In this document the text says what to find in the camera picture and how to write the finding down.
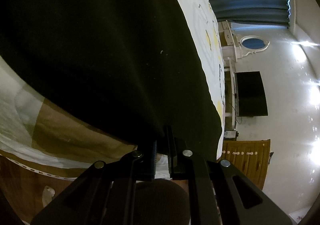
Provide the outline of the black flat television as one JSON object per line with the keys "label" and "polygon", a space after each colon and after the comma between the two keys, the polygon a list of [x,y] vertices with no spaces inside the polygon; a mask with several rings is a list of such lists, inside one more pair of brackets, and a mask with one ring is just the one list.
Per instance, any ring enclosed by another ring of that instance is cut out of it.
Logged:
{"label": "black flat television", "polygon": [[267,100],[260,71],[236,72],[239,117],[267,116]]}

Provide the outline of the white tv console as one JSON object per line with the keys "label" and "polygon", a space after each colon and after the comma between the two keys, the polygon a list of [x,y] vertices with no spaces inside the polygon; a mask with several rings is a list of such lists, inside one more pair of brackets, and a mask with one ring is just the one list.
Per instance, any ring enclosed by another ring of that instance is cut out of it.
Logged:
{"label": "white tv console", "polygon": [[225,133],[224,140],[237,140],[237,87],[234,61],[231,58],[224,60],[225,71]]}

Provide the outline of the wooden cabinet door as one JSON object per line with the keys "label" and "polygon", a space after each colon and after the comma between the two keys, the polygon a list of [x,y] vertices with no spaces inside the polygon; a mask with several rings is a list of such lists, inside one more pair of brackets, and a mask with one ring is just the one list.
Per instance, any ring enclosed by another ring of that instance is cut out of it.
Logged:
{"label": "wooden cabinet door", "polygon": [[220,159],[229,160],[263,190],[270,158],[271,140],[225,140]]}

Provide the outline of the white dressing table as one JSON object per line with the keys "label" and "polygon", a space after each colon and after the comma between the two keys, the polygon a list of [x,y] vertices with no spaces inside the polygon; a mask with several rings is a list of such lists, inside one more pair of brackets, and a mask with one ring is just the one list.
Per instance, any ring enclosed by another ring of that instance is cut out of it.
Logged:
{"label": "white dressing table", "polygon": [[219,22],[218,26],[223,59],[237,62],[241,58],[240,44],[230,22],[227,20]]}

